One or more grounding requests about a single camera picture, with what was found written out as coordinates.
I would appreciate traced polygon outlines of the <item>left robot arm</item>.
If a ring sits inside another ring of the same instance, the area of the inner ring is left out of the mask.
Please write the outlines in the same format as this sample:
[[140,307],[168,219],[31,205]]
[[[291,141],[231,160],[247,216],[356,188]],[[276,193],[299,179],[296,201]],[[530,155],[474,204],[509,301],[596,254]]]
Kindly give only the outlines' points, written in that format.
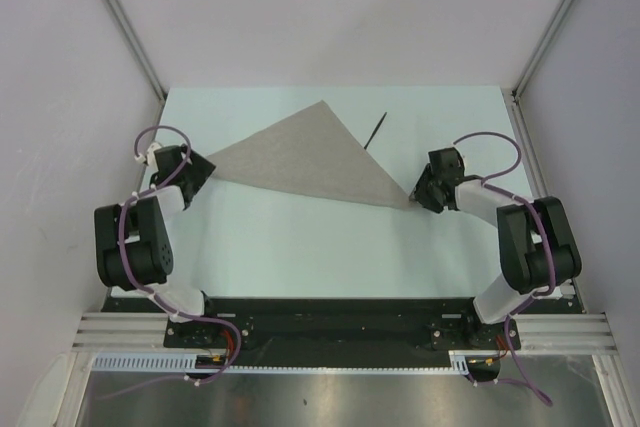
[[149,188],[129,204],[94,211],[96,268],[103,285],[136,292],[177,322],[197,345],[214,344],[221,323],[206,313],[206,295],[170,280],[174,254],[166,221],[186,211],[216,166],[188,145],[152,144],[143,157],[155,169]]

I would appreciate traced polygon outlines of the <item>grey cloth napkin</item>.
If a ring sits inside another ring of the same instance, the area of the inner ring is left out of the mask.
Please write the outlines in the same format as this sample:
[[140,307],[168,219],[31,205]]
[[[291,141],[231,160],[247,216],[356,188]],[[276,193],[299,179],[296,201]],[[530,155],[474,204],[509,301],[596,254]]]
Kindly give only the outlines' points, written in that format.
[[409,195],[320,101],[207,156],[214,176],[313,198],[406,210]]

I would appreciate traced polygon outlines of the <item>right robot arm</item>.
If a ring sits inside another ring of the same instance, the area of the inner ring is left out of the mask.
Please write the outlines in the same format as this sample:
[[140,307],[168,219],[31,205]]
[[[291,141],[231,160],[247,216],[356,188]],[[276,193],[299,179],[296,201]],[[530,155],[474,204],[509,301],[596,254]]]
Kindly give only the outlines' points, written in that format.
[[558,198],[529,200],[468,175],[454,147],[428,154],[411,198],[433,213],[463,212],[497,229],[500,274],[473,299],[475,314],[461,323],[462,338],[473,348],[496,338],[496,323],[581,273],[581,257]]

